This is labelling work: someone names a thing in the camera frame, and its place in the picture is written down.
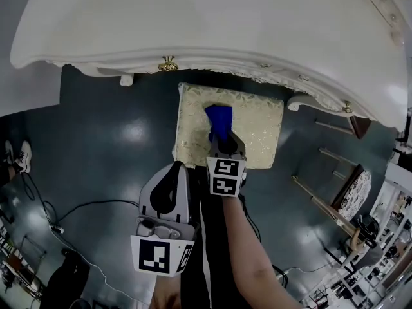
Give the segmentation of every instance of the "person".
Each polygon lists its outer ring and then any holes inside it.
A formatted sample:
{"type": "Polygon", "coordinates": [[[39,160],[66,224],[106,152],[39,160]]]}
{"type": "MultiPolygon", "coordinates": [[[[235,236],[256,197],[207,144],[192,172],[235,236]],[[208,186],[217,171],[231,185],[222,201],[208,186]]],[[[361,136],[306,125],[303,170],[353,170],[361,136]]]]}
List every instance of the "person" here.
{"type": "Polygon", "coordinates": [[[211,300],[204,301],[200,291],[204,282],[199,278],[203,259],[196,257],[197,252],[202,252],[196,249],[201,246],[198,237],[180,276],[157,277],[149,308],[302,308],[277,280],[267,253],[245,216],[241,200],[210,195],[204,175],[202,171],[198,179],[200,192],[191,198],[200,198],[201,202],[206,255],[210,265],[211,300]]]}
{"type": "Polygon", "coordinates": [[[30,173],[32,160],[32,148],[27,141],[23,141],[21,150],[14,160],[13,147],[9,140],[5,142],[5,154],[3,161],[0,162],[0,187],[8,182],[19,173],[30,173]]]}

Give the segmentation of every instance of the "dark gray floor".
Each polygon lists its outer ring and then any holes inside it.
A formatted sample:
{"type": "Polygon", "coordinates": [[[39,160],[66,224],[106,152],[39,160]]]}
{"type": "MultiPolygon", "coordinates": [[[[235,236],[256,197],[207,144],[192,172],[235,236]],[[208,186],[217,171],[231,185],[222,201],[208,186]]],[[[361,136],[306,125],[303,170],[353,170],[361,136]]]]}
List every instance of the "dark gray floor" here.
{"type": "MultiPolygon", "coordinates": [[[[137,75],[135,84],[125,88],[119,86],[118,79],[87,77],[75,68],[64,67],[61,104],[0,119],[2,134],[11,138],[15,150],[24,137],[30,139],[32,176],[58,215],[92,200],[137,200],[143,184],[172,162],[181,81],[285,101],[292,95],[286,88],[208,71],[137,75]]],[[[333,249],[344,237],[290,176],[298,174],[319,196],[331,200],[342,181],[332,176],[337,162],[317,150],[327,147],[371,171],[372,189],[361,209],[368,212],[379,193],[394,143],[395,132],[378,123],[371,125],[363,140],[357,140],[315,125],[316,118],[345,123],[343,118],[307,107],[298,112],[285,108],[272,168],[249,171],[243,188],[263,246],[272,262],[283,269],[323,266],[329,260],[323,247],[333,249]]],[[[9,227],[12,239],[20,241],[28,233],[48,250],[39,272],[47,283],[62,262],[62,246],[48,230],[39,201],[30,201],[24,194],[20,177],[3,192],[15,203],[16,222],[9,227]]],[[[148,303],[151,279],[137,274],[131,260],[129,236],[135,233],[137,214],[128,204],[93,205],[72,214],[62,226],[64,237],[102,268],[110,285],[148,303]]],[[[32,249],[26,252],[34,259],[32,249]]],[[[325,273],[325,269],[310,274],[293,270],[288,290],[300,299],[325,273]]],[[[103,303],[135,308],[126,296],[104,285],[96,268],[92,268],[86,292],[103,303]]]]}

